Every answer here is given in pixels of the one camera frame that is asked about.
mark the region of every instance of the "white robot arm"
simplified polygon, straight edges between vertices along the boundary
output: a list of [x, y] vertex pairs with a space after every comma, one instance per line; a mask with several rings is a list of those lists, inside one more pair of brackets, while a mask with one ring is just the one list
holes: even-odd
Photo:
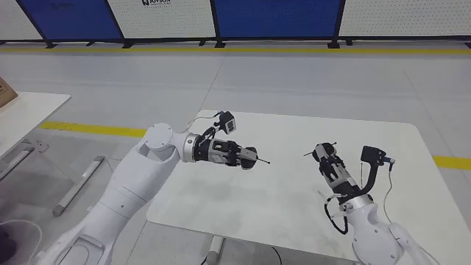
[[[390, 225], [378, 219], [378, 204], [368, 194], [375, 184], [378, 167], [389, 163], [392, 170], [394, 159], [386, 157], [380, 149], [364, 146], [361, 160], [370, 164], [368, 181], [360, 189], [346, 170], [344, 162], [332, 144], [317, 144], [312, 153], [319, 162], [319, 170], [334, 195], [327, 199], [324, 209], [333, 226], [342, 234], [348, 233], [348, 223], [353, 226], [352, 248], [357, 259], [366, 265], [394, 265], [406, 251], [416, 265], [432, 265], [428, 256], [407, 231], [397, 223]], [[344, 229], [333, 221], [327, 204], [333, 198], [339, 200], [340, 211], [344, 214]]]
[[[130, 218], [150, 201], [169, 178], [177, 163], [206, 160], [251, 169], [258, 159], [255, 148], [215, 139], [219, 130], [236, 129], [229, 112], [219, 112], [219, 122], [203, 135], [176, 133], [167, 124], [150, 127], [116, 167], [108, 186], [91, 212], [64, 233], [45, 252], [39, 265], [110, 265], [113, 246]], [[160, 160], [149, 158], [152, 153]]]

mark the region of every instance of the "white table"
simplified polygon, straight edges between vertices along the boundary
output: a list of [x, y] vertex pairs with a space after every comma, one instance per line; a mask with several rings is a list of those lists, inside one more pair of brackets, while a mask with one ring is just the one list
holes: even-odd
[[[44, 144], [39, 137], [31, 133], [37, 126], [59, 110], [69, 99], [67, 94], [18, 92], [18, 97], [0, 108], [0, 161], [12, 149], [18, 146], [25, 138], [39, 150], [45, 152], [49, 145]], [[34, 147], [27, 147], [8, 164], [3, 163], [5, 170], [0, 173], [0, 180], [11, 172]], [[69, 202], [88, 180], [93, 171], [101, 162], [95, 161], [88, 167], [84, 174], [77, 174], [74, 170], [56, 166], [69, 179], [74, 181], [74, 186], [54, 209], [55, 216], [59, 216]]]
[[[203, 110], [199, 116], [215, 111]], [[236, 113], [237, 130], [217, 138], [255, 146], [260, 158], [249, 171], [207, 162], [179, 163], [147, 212], [150, 222], [253, 241], [337, 258], [356, 260], [353, 232], [338, 233], [323, 211], [320, 190], [331, 195], [318, 163], [303, 155], [316, 144], [337, 142], [339, 156], [360, 183], [363, 145], [384, 150], [396, 159], [394, 189], [387, 210], [443, 264], [467, 264], [469, 232], [416, 127], [375, 121], [322, 119]], [[197, 120], [190, 129], [210, 126]], [[364, 164], [364, 183], [369, 165]], [[386, 167], [378, 172], [370, 194], [382, 207], [389, 187]], [[332, 211], [336, 205], [331, 204]], [[379, 217], [386, 220], [382, 208]], [[405, 255], [399, 264], [412, 264]]]

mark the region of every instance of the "blue panel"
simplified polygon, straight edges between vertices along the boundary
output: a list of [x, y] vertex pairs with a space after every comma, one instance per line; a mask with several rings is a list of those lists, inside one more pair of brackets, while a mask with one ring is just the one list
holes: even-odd
[[21, 0], [48, 39], [117, 39], [104, 0]]
[[214, 0], [222, 37], [330, 37], [340, 0]]

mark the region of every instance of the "floor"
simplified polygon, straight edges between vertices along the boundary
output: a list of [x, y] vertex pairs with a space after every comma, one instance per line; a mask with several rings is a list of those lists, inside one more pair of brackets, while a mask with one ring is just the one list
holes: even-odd
[[[361, 43], [355, 48], [378, 46], [463, 49], [462, 43], [442, 42]], [[0, 52], [0, 76], [17, 91], [71, 94], [72, 100], [52, 121], [135, 128], [164, 121], [184, 129], [201, 109], [396, 121], [417, 126], [432, 155], [471, 156], [471, 54]], [[51, 147], [45, 154], [30, 155], [2, 180], [0, 220], [38, 223], [45, 248], [83, 218], [111, 175], [109, 166], [100, 166], [64, 214], [54, 218], [51, 209], [71, 186], [54, 164], [85, 170], [100, 154], [122, 158], [138, 139], [36, 132]], [[440, 172], [471, 227], [471, 171], [440, 168]], [[427, 186], [426, 179], [417, 180]], [[153, 225], [145, 213], [146, 207], [124, 228], [113, 265], [201, 263], [210, 236]], [[21, 249], [8, 264], [25, 264], [38, 234], [20, 224], [10, 229]], [[351, 264], [291, 250], [279, 252], [283, 264]], [[241, 241], [227, 241], [221, 260], [224, 265], [277, 262], [272, 248]]]

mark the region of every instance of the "black metal frame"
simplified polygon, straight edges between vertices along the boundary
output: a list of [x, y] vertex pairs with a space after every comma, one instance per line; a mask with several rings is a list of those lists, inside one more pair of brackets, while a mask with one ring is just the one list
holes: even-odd
[[213, 23], [214, 23], [214, 30], [216, 33], [216, 45], [214, 48], [224, 48], [226, 43], [223, 41], [229, 40], [331, 40], [332, 42], [327, 44], [328, 48], [339, 48], [339, 44], [337, 43], [337, 38], [340, 33], [340, 24], [341, 24], [341, 17], [344, 13], [344, 6], [346, 0], [340, 0], [339, 3], [339, 11], [337, 12], [337, 19], [336, 25], [334, 28], [334, 35], [333, 36], [322, 36], [322, 37], [308, 37], [308, 36], [294, 36], [294, 37], [222, 37], [219, 31], [219, 22], [218, 16], [216, 11], [216, 3], [214, 0], [209, 0], [211, 5], [211, 12], [213, 14]]
[[[25, 6], [21, 3], [20, 0], [15, 0], [18, 6], [23, 10], [24, 14], [31, 21], [32, 25], [36, 28], [39, 35], [43, 40], [0, 40], [0, 45], [6, 42], [23, 42], [23, 43], [42, 43], [47, 44], [47, 49], [55, 47], [57, 44], [53, 43], [63, 43], [63, 42], [86, 42], [86, 46], [91, 46], [95, 42], [103, 43], [123, 43], [123, 49], [128, 49], [135, 44], [147, 44], [147, 43], [169, 43], [169, 42], [191, 42], [199, 41], [199, 46], [204, 46], [207, 41], [216, 41], [215, 48], [224, 48], [226, 43], [224, 41], [228, 40], [327, 40], [330, 41], [327, 44], [329, 49], [339, 49], [339, 40], [345, 40], [348, 46], [353, 45], [354, 40], [471, 40], [471, 35], [461, 35], [461, 36], [340, 36], [341, 20], [344, 15], [344, 8], [347, 0], [340, 0], [339, 2], [339, 11], [337, 12], [336, 25], [334, 28], [334, 35], [327, 37], [222, 37], [219, 31], [219, 22], [216, 11], [215, 0], [209, 0], [211, 6], [211, 13], [214, 24], [215, 37], [203, 37], [203, 38], [125, 38], [124, 34], [119, 26], [118, 21], [111, 9], [110, 3], [108, 0], [104, 0], [108, 12], [113, 19], [116, 29], [120, 34], [120, 38], [114, 39], [48, 39], [43, 31], [40, 29], [38, 24], [34, 21], [32, 15], [27, 11]], [[471, 43], [465, 43], [468, 47], [471, 48]]]
[[347, 0], [340, 0], [339, 11], [337, 12], [336, 27], [335, 27], [334, 32], [333, 32], [332, 42], [330, 42], [327, 45], [327, 47], [329, 49], [339, 49], [340, 48], [340, 44], [337, 41], [339, 40], [341, 20], [344, 17], [344, 10], [345, 10], [345, 3], [346, 2], [347, 2]]
[[339, 40], [471, 40], [471, 35], [459, 36], [339, 36]]
[[3, 43], [6, 43], [6, 42], [46, 42], [47, 44], [47, 49], [51, 49], [53, 48], [55, 45], [52, 44], [52, 42], [48, 41], [47, 37], [44, 35], [43, 31], [40, 29], [40, 27], [38, 26], [38, 24], [35, 22], [35, 20], [33, 19], [32, 15], [26, 10], [25, 6], [23, 5], [23, 3], [20, 1], [20, 0], [15, 0], [16, 3], [18, 4], [18, 6], [21, 8], [21, 10], [23, 10], [23, 13], [27, 16], [27, 18], [29, 19], [29, 21], [31, 22], [31, 24], [33, 25], [33, 27], [36, 29], [36, 31], [38, 31], [39, 35], [43, 38], [43, 40], [12, 40], [12, 41], [8, 41], [8, 40], [3, 40], [2, 42]]

